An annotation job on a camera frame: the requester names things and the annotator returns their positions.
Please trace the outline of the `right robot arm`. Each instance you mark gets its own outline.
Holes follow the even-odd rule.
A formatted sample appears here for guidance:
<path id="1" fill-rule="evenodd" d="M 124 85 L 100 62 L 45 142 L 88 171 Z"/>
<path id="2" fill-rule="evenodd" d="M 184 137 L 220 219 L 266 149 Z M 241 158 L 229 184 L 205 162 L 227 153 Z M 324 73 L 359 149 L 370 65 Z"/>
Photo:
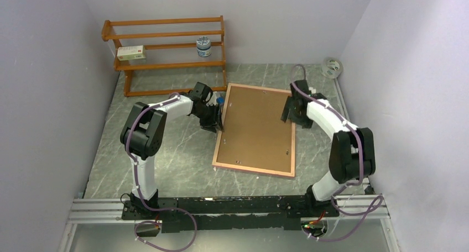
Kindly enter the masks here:
<path id="1" fill-rule="evenodd" d="M 329 170 L 309 186 L 304 201 L 306 213 L 318 216 L 337 191 L 375 173 L 374 137 L 369 128 L 360 128 L 340 115 L 324 95 L 312 93 L 306 80 L 292 82 L 290 90 L 281 120 L 308 129 L 317 124 L 331 139 Z"/>

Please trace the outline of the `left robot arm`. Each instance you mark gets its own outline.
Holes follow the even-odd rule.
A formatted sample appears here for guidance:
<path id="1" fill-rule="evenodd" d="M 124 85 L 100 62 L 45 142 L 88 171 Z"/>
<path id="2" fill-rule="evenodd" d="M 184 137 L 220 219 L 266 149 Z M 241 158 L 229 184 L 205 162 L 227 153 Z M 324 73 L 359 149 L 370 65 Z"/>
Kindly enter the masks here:
<path id="1" fill-rule="evenodd" d="M 132 205 L 145 219 L 151 219 L 159 210 L 158 189 L 154 177 L 154 157 L 159 151 L 168 122 L 195 116 L 201 129 L 209 132 L 223 130 L 222 106 L 224 98 L 208 85 L 198 82 L 187 92 L 173 92 L 169 98 L 146 104 L 133 105 L 121 131 L 120 141 L 132 164 Z"/>

